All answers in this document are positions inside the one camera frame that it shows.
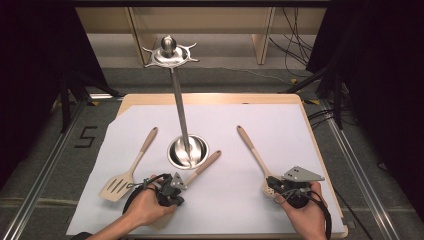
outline aluminum rail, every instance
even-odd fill
[[[50,152],[50,155],[47,158],[43,168],[39,172],[37,179],[31,187],[31,190],[24,199],[14,219],[10,222],[6,235],[3,237],[3,239],[16,240],[21,236],[29,218],[31,217],[32,212],[34,211],[35,206],[37,205],[38,199],[43,193],[43,190],[66,147],[73,128],[85,105],[86,102],[77,103],[68,128],[65,132],[60,133],[55,146]]]
[[[321,100],[321,103],[324,110],[331,109],[327,100]],[[344,131],[339,129],[333,119],[329,121],[329,125],[346,158],[349,168],[352,171],[359,188],[361,189],[362,194],[364,195],[365,201],[367,202],[368,207],[374,215],[375,221],[377,222],[377,225],[380,228],[384,239],[400,239],[395,227],[393,226],[389,214],[385,210],[383,204],[377,196],[377,193],[374,191],[374,188],[368,180],[368,177],[365,174],[361,164],[359,163],[352,147],[350,146]]]

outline white sheet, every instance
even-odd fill
[[[140,227],[131,234],[278,234],[294,233],[283,210],[261,191],[264,176],[237,133],[242,126],[268,169],[282,175],[301,166],[324,176],[319,155],[298,104],[185,105],[189,134],[203,137],[211,153],[221,157],[181,194],[178,207],[166,228],[155,232]],[[183,179],[195,170],[180,170],[167,159],[167,148],[181,135],[176,106],[133,106],[112,122],[94,169],[87,181],[67,231],[97,232],[121,215],[128,192],[118,202],[98,196],[104,184],[129,169],[153,127],[156,139],[140,161],[136,182],[151,174],[180,173]],[[321,182],[333,220],[333,233],[344,228],[327,180]]]

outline spatula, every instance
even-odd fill
[[[126,192],[128,192],[129,188],[127,188],[127,185],[130,183],[134,183],[134,170],[140,162],[141,157],[143,157],[144,153],[146,152],[147,148],[149,148],[150,144],[153,142],[153,139],[155,139],[157,132],[157,127],[154,127],[150,131],[149,135],[147,135],[147,138],[143,143],[143,146],[140,149],[140,152],[135,158],[133,164],[131,165],[131,168],[124,174],[112,177],[100,191],[100,197],[116,202],[122,196],[124,196]]]
[[[194,173],[192,173],[187,180],[184,181],[184,185],[188,187],[188,185],[197,177],[199,176],[203,171],[206,170],[206,168],[208,168],[212,163],[214,163],[219,156],[221,156],[221,151],[218,150],[216,152],[214,152],[212,155],[210,155],[208,157],[208,159],[206,159],[206,161],[200,165],[199,168],[196,169],[196,171]],[[171,220],[172,216],[174,216],[174,213],[165,215],[161,218],[159,218],[158,220],[156,220],[154,223],[150,224],[149,227],[159,231],[162,228],[164,228],[166,226],[166,224],[168,224],[168,222]]]
[[[267,197],[274,198],[274,197],[275,197],[275,195],[274,195],[274,189],[272,189],[272,188],[268,187],[268,184],[267,184],[267,182],[266,182],[266,179],[267,179],[269,176],[273,176],[273,177],[278,178],[278,179],[280,179],[280,180],[281,180],[281,177],[279,177],[279,176],[277,176],[277,175],[272,174],[272,173],[268,170],[268,168],[266,167],[266,165],[265,165],[264,161],[262,161],[261,156],[259,155],[258,151],[256,150],[255,146],[253,145],[252,141],[250,140],[249,135],[247,135],[246,131],[245,131],[245,130],[241,127],[241,126],[237,126],[237,132],[239,133],[239,135],[240,135],[241,139],[243,139],[243,141],[244,141],[244,143],[247,145],[247,147],[250,149],[250,151],[252,152],[252,154],[253,154],[253,156],[255,157],[256,161],[257,161],[257,162],[259,163],[259,165],[261,166],[262,171],[264,172],[265,180],[264,180],[264,182],[262,183],[262,187],[261,187],[261,188],[262,188],[262,191],[264,192],[264,194],[265,194]]]

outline table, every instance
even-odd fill
[[[184,94],[183,99],[189,133],[199,133],[209,143],[211,151],[219,148],[223,155],[199,176],[196,185],[191,185],[193,190],[182,194],[186,202],[178,208],[165,228],[155,232],[141,227],[129,237],[187,239],[294,236],[294,230],[280,207],[260,191],[263,174],[236,133],[236,123],[248,132],[271,171],[284,168],[288,171],[289,166],[299,164],[325,176],[327,180],[322,182],[322,189],[332,213],[333,230],[336,231],[333,237],[347,235],[347,228],[341,223],[343,215],[332,191],[331,181],[297,95]],[[98,231],[120,215],[125,199],[112,203],[99,198],[97,191],[102,188],[105,179],[131,164],[133,153],[138,151],[139,140],[143,141],[145,133],[152,126],[159,128],[158,136],[141,160],[134,178],[140,181],[143,176],[152,174],[152,171],[176,171],[164,159],[169,140],[180,134],[174,105],[172,94],[129,94],[124,98],[116,120],[108,128],[68,234]],[[199,122],[196,119],[207,121],[196,124]],[[278,144],[278,139],[285,143]],[[189,171],[178,170],[183,179],[189,175]],[[229,184],[240,181],[243,184]],[[229,194],[243,196],[245,201],[229,198]]]

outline human hand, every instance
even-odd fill
[[[319,182],[311,182],[311,190],[322,196],[321,184]],[[320,201],[320,198],[316,194],[312,194],[312,197]],[[281,195],[277,195],[275,200],[287,213],[294,230],[303,239],[326,239],[324,214],[316,203],[309,201],[305,207],[296,209],[286,202]]]
[[[145,226],[155,222],[157,219],[173,213],[177,206],[161,206],[156,198],[155,185],[147,185],[147,189],[140,192],[131,202],[123,217],[131,219],[137,227]]]
[[[149,184],[147,187],[151,189],[156,188],[153,184]],[[159,205],[155,191],[151,189],[140,192],[122,216],[88,239],[119,239],[137,227],[149,225],[160,217],[173,213],[177,206],[172,205],[170,207],[164,207]]]

